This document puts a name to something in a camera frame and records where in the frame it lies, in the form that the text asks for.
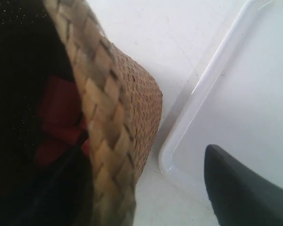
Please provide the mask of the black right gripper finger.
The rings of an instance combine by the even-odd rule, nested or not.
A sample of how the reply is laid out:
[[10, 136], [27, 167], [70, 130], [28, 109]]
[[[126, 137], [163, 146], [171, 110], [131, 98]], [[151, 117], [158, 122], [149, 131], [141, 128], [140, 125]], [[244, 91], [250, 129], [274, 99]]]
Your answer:
[[205, 150], [204, 180], [221, 226], [283, 226], [283, 189], [217, 145]]

